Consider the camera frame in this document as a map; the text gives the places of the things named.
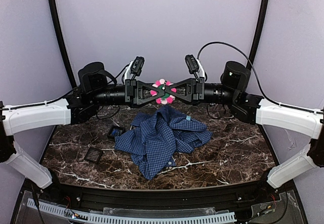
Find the blue checked shirt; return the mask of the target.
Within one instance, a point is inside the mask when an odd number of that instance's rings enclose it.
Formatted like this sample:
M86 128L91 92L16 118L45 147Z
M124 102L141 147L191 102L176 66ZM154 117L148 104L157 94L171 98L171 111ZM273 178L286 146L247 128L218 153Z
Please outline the blue checked shirt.
M153 179L164 168L174 167L173 154L191 153L208 143L207 125L168 105L153 114L137 113L131 130L115 137L115 149L131 154L142 175Z

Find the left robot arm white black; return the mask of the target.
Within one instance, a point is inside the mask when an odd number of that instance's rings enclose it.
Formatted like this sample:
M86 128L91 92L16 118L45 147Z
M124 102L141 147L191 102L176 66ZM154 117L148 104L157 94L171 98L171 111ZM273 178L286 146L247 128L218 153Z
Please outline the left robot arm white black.
M84 123L101 106L150 103L151 99L140 98L139 90L145 83L135 80L143 65L144 58L136 57L126 67L124 85L118 85L102 62L92 62L78 72L79 87L58 99L18 106L2 104L1 162L16 169L41 189L54 185L53 173L27 154L14 140L14 135L46 126Z

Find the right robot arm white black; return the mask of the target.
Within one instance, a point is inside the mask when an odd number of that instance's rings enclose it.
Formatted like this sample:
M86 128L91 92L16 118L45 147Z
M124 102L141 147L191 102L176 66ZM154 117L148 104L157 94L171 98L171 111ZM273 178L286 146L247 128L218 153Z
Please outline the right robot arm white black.
M277 189L310 169L323 167L323 110L296 108L248 94L245 89L250 75L244 65L228 61L220 84L205 83L200 77L165 84L163 89L188 104L227 105L230 113L241 122L280 127L309 136L311 140L302 150L264 173L262 184L265 187Z

